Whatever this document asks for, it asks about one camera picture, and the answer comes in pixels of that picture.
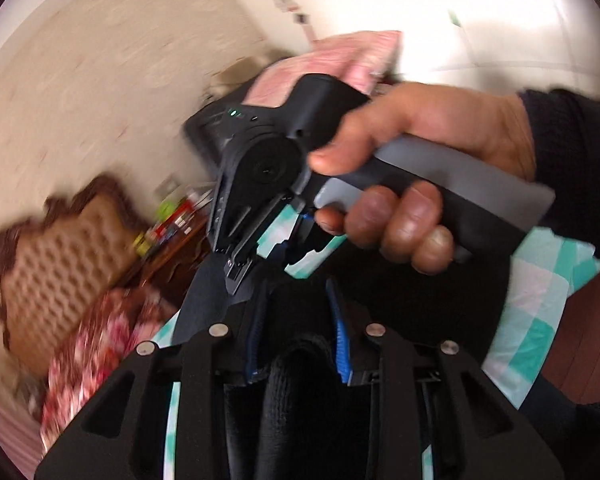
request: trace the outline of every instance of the finger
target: finger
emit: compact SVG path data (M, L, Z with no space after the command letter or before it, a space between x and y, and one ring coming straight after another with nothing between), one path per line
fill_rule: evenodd
M413 107L405 98L410 85L346 114L333 140L308 157L312 170L321 174L348 173L360 167L382 144L408 131Z
M409 261L442 216L442 196L436 186L420 181L402 196L384 231L381 252L392 262Z
M376 247L398 206L398 197L383 186L367 189L351 207L344 220L349 240L363 249Z
M314 214L314 221L330 235L344 234L344 215L334 207L323 207Z
M439 225L427 235L411 257L411 265L423 274L445 270L454 257L454 238L446 227Z

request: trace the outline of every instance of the wooden furniture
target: wooden furniture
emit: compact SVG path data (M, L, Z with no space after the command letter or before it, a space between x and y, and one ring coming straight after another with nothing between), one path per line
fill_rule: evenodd
M142 266L141 285L150 283L176 308L182 306L198 266L209 254L206 219L206 214L197 211L189 224Z

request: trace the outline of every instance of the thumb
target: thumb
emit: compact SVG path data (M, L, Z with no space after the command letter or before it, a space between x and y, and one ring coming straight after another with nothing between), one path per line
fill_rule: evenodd
M346 114L333 140L309 154L312 170L330 176L354 171L379 146L406 131L409 113L398 97L390 92Z

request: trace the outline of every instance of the wrist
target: wrist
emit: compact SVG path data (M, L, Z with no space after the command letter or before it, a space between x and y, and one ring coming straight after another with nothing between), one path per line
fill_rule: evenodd
M516 95L498 98L503 144L510 172L532 182L536 177L536 154L529 117L522 99Z

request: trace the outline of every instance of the black sleeve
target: black sleeve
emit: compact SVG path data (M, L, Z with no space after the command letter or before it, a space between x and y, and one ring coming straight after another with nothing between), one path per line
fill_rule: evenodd
M595 245L600 258L600 102L567 90L520 97L536 147L536 180L555 190L543 224Z

